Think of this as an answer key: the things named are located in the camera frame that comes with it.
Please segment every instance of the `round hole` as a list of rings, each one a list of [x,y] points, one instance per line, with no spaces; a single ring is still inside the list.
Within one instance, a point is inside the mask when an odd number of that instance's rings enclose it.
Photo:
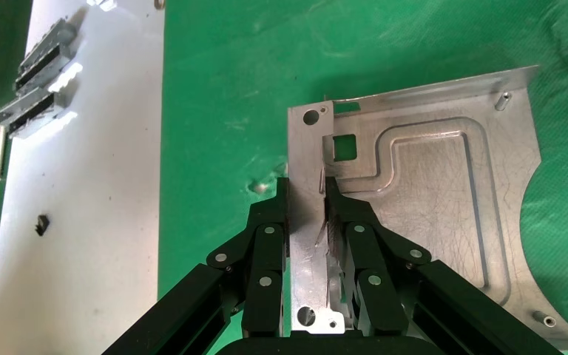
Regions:
[[[417,249],[413,249],[413,250],[410,251],[410,255],[412,255],[412,257],[422,257],[423,253],[421,253]]]
[[[550,328],[553,328],[556,325],[556,319],[552,318],[552,317],[545,317],[545,319],[543,319],[543,323]]]
[[[374,286],[378,286],[379,284],[382,283],[382,279],[379,278],[379,276],[376,276],[376,275],[369,276],[369,278],[367,280],[369,281],[369,283],[371,285],[374,285]]]
[[[304,306],[297,311],[297,321],[305,327],[313,325],[316,318],[317,315],[310,307]]]
[[[319,120],[319,113],[313,109],[304,114],[304,123],[312,126]]]
[[[265,287],[271,285],[271,278],[268,276],[261,277],[260,285]]]

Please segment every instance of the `green cloth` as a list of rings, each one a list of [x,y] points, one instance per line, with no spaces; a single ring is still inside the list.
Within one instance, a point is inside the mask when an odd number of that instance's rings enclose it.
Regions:
[[[159,295],[272,193],[288,107],[531,64],[541,65],[529,92],[543,163],[522,240],[568,321],[568,0],[169,1]],[[239,324],[215,348],[240,337]]]

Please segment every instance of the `metal pin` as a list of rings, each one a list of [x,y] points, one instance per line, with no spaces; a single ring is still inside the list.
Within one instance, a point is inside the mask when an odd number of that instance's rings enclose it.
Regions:
[[[532,318],[534,318],[537,322],[545,325],[548,328],[554,328],[554,326],[556,325],[556,319],[548,316],[547,314],[541,311],[536,311],[535,313],[533,313]]]
[[[510,99],[513,97],[513,94],[511,94],[510,92],[505,92],[503,94],[501,94],[498,103],[496,104],[496,109],[498,111],[504,111],[504,109],[506,108],[506,105],[508,105],[508,101],[510,101]]]

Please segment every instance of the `square hole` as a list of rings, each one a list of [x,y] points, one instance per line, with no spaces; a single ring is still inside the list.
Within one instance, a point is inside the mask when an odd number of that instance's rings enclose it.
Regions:
[[[334,161],[354,160],[358,156],[355,135],[338,135],[334,139]]]

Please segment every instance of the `aluminum plate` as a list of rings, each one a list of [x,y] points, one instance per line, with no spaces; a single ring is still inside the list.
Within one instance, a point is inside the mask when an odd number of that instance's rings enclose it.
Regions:
[[[323,308],[342,311],[330,302],[334,283],[326,281],[338,279],[326,266],[321,235],[320,181],[327,174],[337,177],[342,192],[369,201],[385,227],[424,246],[536,333],[568,349],[568,323],[536,285],[519,234],[524,192],[541,162],[527,93],[536,69],[288,111],[294,330],[307,329],[297,319],[304,306],[317,305],[322,314]],[[502,102],[505,93],[510,99]],[[352,103],[359,109],[334,114],[333,107]],[[321,112],[312,126],[303,122],[309,110]],[[331,138],[341,135],[356,136],[355,159],[334,161]],[[301,218],[295,211],[313,214]],[[329,319],[317,317],[314,331],[333,332]]]

